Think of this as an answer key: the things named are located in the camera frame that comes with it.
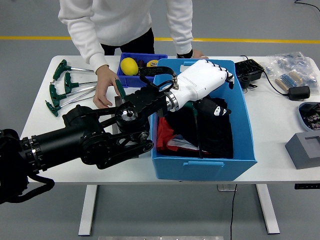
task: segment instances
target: white table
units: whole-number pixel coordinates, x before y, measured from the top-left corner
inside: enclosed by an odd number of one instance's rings
[[[268,57],[250,57],[256,62],[268,62]],[[62,59],[67,60],[67,65],[75,68],[90,69],[80,56],[56,56],[52,59],[43,79],[37,97],[34,101],[30,115],[25,124],[21,137],[30,137],[64,128],[62,115],[73,109],[76,105],[66,105],[55,117],[48,110],[45,100],[50,101],[49,84],[53,80],[53,73]],[[110,68],[117,72],[120,56],[106,56]],[[244,57],[210,57],[210,59],[232,60],[240,62]],[[311,59],[312,66],[318,78],[320,71]],[[55,82],[58,94],[64,93],[63,79]],[[90,73],[71,72],[73,82],[96,81],[97,77]],[[254,82],[257,88],[249,89],[244,94],[247,104],[249,119],[251,122],[253,145],[257,164],[245,171],[232,182],[201,182],[201,184],[256,184],[259,193],[262,210],[269,233],[279,233],[277,220],[273,211],[267,184],[273,183],[319,183],[320,167],[307,169],[295,168],[285,144],[295,133],[305,132],[298,118],[298,107],[302,101],[290,101],[287,97],[276,93],[269,85],[267,79],[261,78]],[[125,88],[127,94],[137,88]],[[113,100],[115,91],[110,87],[107,98]],[[320,95],[311,95],[305,102],[320,102]],[[78,104],[96,109],[92,99],[82,101]],[[111,127],[105,129],[112,133]],[[97,185],[110,184],[199,184],[196,181],[161,180],[156,178],[155,170],[151,160],[151,153],[145,153],[139,158],[130,159],[99,170],[95,165],[85,165],[80,159],[55,166],[48,171],[41,172],[41,176],[54,179],[58,184],[84,184],[87,192],[80,224],[79,235],[89,235],[91,229],[91,218],[95,202]]]

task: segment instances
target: black pants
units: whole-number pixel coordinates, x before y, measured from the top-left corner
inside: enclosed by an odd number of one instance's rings
[[[155,54],[154,48],[155,38],[152,29],[150,28],[142,36],[122,45],[122,46],[109,46],[101,44],[104,55],[115,55],[115,50],[117,48],[121,49],[123,53],[136,53],[136,54]]]

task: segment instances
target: blue plastic bin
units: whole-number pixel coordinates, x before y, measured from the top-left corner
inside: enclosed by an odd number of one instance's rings
[[[120,83],[124,88],[141,88],[145,86],[146,84],[143,83],[140,80],[139,76],[127,76],[124,74],[124,72],[121,70],[120,64],[121,61],[125,58],[133,58],[137,61],[143,60],[145,63],[151,61],[151,60],[160,60],[160,59],[167,59],[168,55],[165,54],[146,54],[146,53],[129,53],[129,52],[123,52],[121,53],[120,57],[120,63],[117,71],[117,75],[119,77]],[[154,76],[147,76],[146,77],[149,81],[154,81]]]
[[[180,74],[180,69],[184,62],[185,65],[190,65],[191,61],[190,59],[187,61],[185,59],[162,59],[158,62],[158,66],[170,67],[176,74]],[[228,69],[229,72],[236,76],[233,61],[212,59],[209,61]],[[154,83],[159,85],[166,80],[170,80],[170,77],[169,75],[156,75]],[[221,87],[212,91],[210,96],[225,99],[228,109],[232,111],[229,119],[233,138],[233,158],[196,158],[160,154],[156,148],[158,116],[153,114],[150,121],[150,135],[155,146],[151,150],[151,157],[158,179],[233,181],[257,163],[247,106],[239,81],[235,80],[233,89],[230,89],[229,84],[225,82]]]

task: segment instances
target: yellow ball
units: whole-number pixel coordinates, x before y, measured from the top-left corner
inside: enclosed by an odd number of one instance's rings
[[[120,67],[122,72],[127,76],[134,76],[138,74],[138,64],[131,57],[124,58],[120,63]]]

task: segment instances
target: white robotic hand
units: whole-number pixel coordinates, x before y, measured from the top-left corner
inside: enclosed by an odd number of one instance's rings
[[[234,76],[227,69],[206,59],[198,60],[177,76],[177,86],[167,93],[170,111],[179,110],[188,101],[203,99],[225,81],[234,83]]]

